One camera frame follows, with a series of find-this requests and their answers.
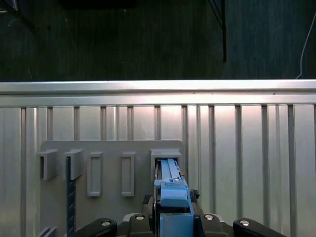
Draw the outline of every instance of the white cable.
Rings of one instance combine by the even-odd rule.
[[[306,37],[306,40],[305,40],[305,44],[304,44],[303,50],[302,50],[301,60],[300,60],[300,74],[297,76],[297,78],[296,78],[296,79],[300,78],[300,77],[301,77],[301,75],[302,75],[302,72],[303,72],[303,70],[302,70],[303,55],[304,55],[304,52],[305,52],[305,47],[306,47],[306,44],[307,44],[308,38],[310,37],[311,31],[312,31],[312,28],[313,28],[313,25],[314,25],[315,18],[316,18],[316,12],[315,12],[315,15],[314,15],[314,18],[313,18],[313,21],[312,21],[311,27],[310,27],[310,31],[308,31],[308,34],[307,34],[307,37]]]

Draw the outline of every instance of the dark floor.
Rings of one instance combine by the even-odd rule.
[[[21,0],[21,9],[39,29],[0,14],[1,81],[294,79],[316,1],[228,0],[226,63],[207,0],[73,11],[57,0]],[[316,25],[302,78],[316,79]]]

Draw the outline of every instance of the gray mounting board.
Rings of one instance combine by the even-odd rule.
[[[182,156],[179,165],[186,174],[186,157],[181,141],[45,141],[38,154],[54,151],[57,175],[40,182],[40,229],[56,227],[56,237],[66,233],[67,193],[65,153],[70,151],[75,164],[76,179],[76,227],[89,224],[95,219],[108,217],[118,223],[129,213],[140,212],[143,197],[152,194],[152,149],[177,150]]]

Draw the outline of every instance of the blue plastic part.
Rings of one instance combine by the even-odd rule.
[[[187,182],[179,174],[174,159],[161,161],[160,205],[162,207],[189,208],[189,213],[161,213],[160,237],[193,237],[194,211]]]
[[[161,183],[160,205],[164,207],[189,207],[187,189],[183,182]]]
[[[180,181],[181,176],[179,174],[180,168],[177,161],[174,159],[162,159],[161,160],[161,179],[157,179],[154,182],[155,186],[160,186],[161,182],[173,182],[175,180]]]

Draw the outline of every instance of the screw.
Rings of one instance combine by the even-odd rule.
[[[243,226],[250,226],[250,223],[247,221],[240,221]]]
[[[104,221],[104,222],[102,222],[101,225],[102,225],[102,226],[109,226],[109,225],[110,225],[110,222],[109,222],[109,221]]]
[[[144,219],[144,217],[143,217],[143,216],[136,216],[136,220],[141,221],[141,220],[143,220],[143,219]]]
[[[209,220],[209,221],[211,221],[211,220],[214,219],[214,217],[211,216],[211,215],[205,215],[204,217],[205,217],[207,220]]]

